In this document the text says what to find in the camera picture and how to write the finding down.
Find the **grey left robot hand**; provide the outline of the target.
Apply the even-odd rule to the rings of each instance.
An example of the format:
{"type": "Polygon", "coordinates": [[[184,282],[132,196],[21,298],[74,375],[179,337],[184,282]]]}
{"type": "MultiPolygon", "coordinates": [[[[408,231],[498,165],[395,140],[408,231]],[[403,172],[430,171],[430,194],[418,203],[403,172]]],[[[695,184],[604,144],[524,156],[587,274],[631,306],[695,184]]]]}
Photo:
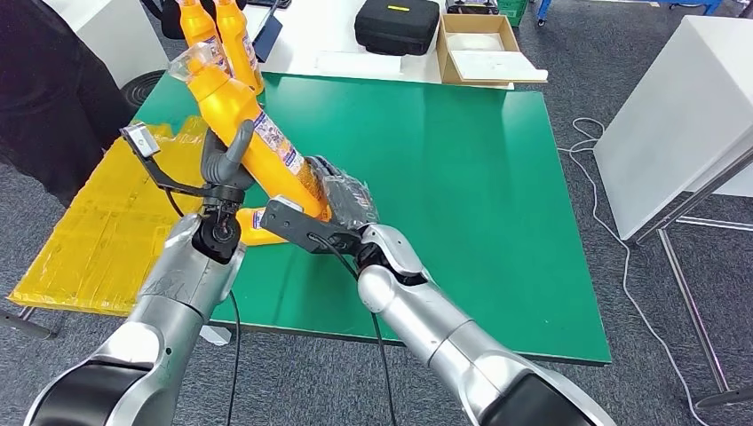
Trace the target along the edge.
{"type": "Polygon", "coordinates": [[[227,185],[243,191],[256,184],[254,177],[242,165],[242,157],[250,147],[254,129],[252,120],[244,120],[230,146],[226,146],[211,128],[206,130],[200,170],[208,184],[227,185]]]}

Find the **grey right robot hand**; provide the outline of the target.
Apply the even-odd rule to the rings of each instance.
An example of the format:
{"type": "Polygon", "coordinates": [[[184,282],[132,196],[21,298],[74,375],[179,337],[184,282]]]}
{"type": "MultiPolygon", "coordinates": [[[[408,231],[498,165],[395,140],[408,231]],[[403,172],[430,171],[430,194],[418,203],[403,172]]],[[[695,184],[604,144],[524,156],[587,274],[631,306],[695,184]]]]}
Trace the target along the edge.
{"type": "Polygon", "coordinates": [[[368,186],[321,155],[307,156],[306,163],[318,179],[330,207],[331,222],[352,231],[379,222],[368,186]]]}

